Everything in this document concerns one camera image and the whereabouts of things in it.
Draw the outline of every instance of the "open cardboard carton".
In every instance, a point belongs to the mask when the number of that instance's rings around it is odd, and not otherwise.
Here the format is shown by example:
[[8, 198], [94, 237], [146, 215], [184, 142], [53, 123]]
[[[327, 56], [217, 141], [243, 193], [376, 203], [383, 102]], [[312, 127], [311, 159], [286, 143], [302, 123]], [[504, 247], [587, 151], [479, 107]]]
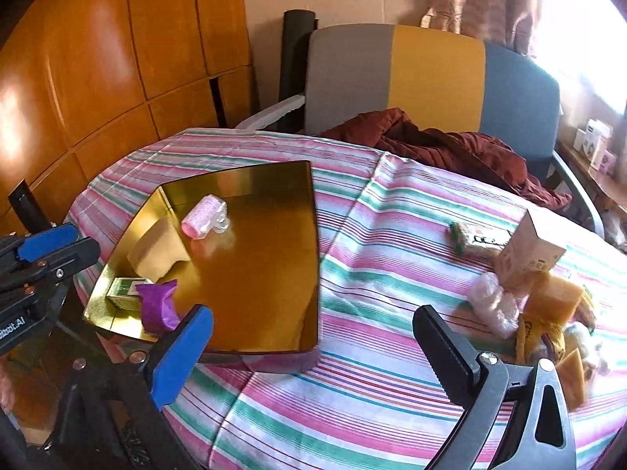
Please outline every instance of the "open cardboard carton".
[[[181, 220], [204, 196], [227, 202], [231, 225], [192, 240]], [[154, 342], [140, 313], [107, 298], [115, 277], [136, 277], [127, 255], [162, 217], [177, 228], [191, 261], [159, 282], [178, 280], [182, 318], [197, 303], [211, 308], [213, 335], [200, 362], [260, 372], [295, 373], [319, 359], [319, 246], [308, 161], [245, 166], [159, 186], [139, 209], [105, 265], [83, 314], [106, 338]]]

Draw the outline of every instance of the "striped tablecloth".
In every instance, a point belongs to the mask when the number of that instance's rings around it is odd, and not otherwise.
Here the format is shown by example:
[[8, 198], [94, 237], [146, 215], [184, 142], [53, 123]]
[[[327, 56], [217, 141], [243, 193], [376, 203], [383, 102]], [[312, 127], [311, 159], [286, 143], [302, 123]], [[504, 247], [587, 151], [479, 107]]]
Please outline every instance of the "striped tablecloth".
[[[523, 199], [361, 146], [190, 129], [131, 153], [76, 199], [68, 220], [101, 245], [99, 265], [76, 278], [79, 294], [87, 299], [125, 227], [160, 183], [302, 159], [313, 166], [320, 225], [320, 365], [300, 375], [198, 365], [167, 418], [211, 469], [420, 469], [462, 411], [447, 401], [414, 341], [413, 312], [430, 303], [475, 347], [513, 355], [513, 343], [493, 336], [465, 302], [487, 264], [457, 258], [446, 230], [451, 221], [512, 230], [529, 206]], [[627, 354], [627, 258], [554, 218], [569, 239], [558, 267], [578, 271], [603, 300], [598, 332]], [[488, 466], [509, 412], [502, 409], [475, 468]], [[620, 360], [571, 415], [579, 468], [592, 466], [626, 418], [627, 360]]]

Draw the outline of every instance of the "brown cloth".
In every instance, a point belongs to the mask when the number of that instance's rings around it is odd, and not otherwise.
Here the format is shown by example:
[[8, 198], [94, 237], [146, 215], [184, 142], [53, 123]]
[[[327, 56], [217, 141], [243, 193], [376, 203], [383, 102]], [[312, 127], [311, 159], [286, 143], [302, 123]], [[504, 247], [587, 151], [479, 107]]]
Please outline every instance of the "brown cloth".
[[321, 137], [385, 150], [480, 180], [522, 196], [539, 207], [557, 210], [571, 201], [569, 194], [542, 187], [527, 172], [527, 162], [500, 139], [479, 133], [420, 131], [399, 108], [361, 113], [325, 131]]

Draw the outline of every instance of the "pink roll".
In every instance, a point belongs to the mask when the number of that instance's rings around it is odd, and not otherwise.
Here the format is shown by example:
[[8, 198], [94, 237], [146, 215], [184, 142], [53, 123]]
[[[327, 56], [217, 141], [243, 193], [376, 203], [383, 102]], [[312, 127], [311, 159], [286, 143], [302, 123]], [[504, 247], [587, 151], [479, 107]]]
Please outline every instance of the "pink roll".
[[227, 203], [212, 194], [201, 199], [181, 222], [181, 230], [192, 239], [203, 239], [219, 222], [228, 221]]

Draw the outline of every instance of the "chair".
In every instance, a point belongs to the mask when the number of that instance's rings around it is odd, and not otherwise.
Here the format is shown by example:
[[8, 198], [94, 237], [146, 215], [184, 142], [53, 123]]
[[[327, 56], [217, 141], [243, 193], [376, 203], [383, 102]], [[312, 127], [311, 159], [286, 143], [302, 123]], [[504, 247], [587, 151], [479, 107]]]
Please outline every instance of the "chair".
[[599, 213], [553, 150], [557, 81], [531, 59], [471, 37], [401, 25], [338, 25], [314, 31], [305, 93], [241, 122], [260, 130], [305, 105], [302, 133], [318, 135], [361, 112], [399, 107], [421, 129], [498, 137], [547, 177], [551, 164], [604, 237]]

